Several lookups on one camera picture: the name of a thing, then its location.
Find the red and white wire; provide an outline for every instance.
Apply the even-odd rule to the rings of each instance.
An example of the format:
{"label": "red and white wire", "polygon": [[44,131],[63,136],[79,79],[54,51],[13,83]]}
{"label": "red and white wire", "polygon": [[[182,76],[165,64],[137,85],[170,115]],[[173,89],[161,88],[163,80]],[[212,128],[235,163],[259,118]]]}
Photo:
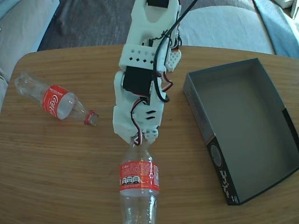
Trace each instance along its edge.
{"label": "red and white wire", "polygon": [[173,82],[167,78],[166,72],[163,72],[162,79],[168,83],[168,85],[162,89],[163,92],[166,92],[173,86]]}
{"label": "red and white wire", "polygon": [[133,118],[133,114],[134,114],[134,109],[137,107],[138,104],[140,104],[142,101],[142,99],[138,99],[136,100],[134,103],[133,103],[133,106],[132,106],[132,109],[131,109],[131,119],[132,119],[132,122],[133,124],[135,125],[135,127],[137,128],[138,130],[138,135],[137,137],[134,139],[134,143],[135,145],[139,146],[142,144],[142,130],[141,128],[139,127],[138,123],[135,121],[135,119]]}

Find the empty plastic bottle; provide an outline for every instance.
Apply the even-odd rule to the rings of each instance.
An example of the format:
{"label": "empty plastic bottle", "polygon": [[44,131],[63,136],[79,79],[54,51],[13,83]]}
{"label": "empty plastic bottle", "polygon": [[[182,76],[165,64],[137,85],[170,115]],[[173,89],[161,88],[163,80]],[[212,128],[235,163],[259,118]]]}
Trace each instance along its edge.
{"label": "empty plastic bottle", "polygon": [[40,81],[28,73],[22,73],[14,83],[18,93],[33,99],[54,117],[96,126],[98,115],[87,110],[72,92],[58,85]]}
{"label": "empty plastic bottle", "polygon": [[120,199],[123,224],[155,224],[159,195],[158,166],[144,138],[134,141],[120,167]]}

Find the barcode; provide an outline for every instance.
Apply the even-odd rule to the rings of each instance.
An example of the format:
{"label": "barcode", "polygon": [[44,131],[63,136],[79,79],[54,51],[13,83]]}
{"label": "barcode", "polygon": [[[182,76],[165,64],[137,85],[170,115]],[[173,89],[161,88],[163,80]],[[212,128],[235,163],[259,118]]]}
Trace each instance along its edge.
{"label": "barcode", "polygon": [[159,169],[155,166],[155,185],[159,187]]}

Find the oval table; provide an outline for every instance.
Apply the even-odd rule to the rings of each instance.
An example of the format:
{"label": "oval table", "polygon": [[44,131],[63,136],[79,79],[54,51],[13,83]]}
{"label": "oval table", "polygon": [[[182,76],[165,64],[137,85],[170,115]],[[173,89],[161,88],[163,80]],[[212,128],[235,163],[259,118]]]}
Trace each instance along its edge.
{"label": "oval table", "polygon": [[[0,115],[1,224],[120,224],[119,164],[128,145],[113,132],[114,76],[123,46],[41,51],[16,65]],[[187,72],[258,57],[299,128],[299,60],[182,47],[153,144],[160,224],[297,224],[299,173],[241,206],[228,206],[183,94]],[[95,128],[56,120],[17,95],[22,71],[73,91],[100,115]]]}

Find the couch armrest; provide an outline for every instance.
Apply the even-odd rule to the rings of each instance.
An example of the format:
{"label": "couch armrest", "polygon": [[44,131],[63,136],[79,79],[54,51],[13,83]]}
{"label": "couch armrest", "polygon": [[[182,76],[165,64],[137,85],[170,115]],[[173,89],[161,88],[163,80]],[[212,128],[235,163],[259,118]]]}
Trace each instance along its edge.
{"label": "couch armrest", "polygon": [[282,9],[292,6],[294,0],[274,0]]}
{"label": "couch armrest", "polygon": [[0,75],[7,83],[19,59],[41,40],[58,5],[59,0],[22,0],[0,20]]}

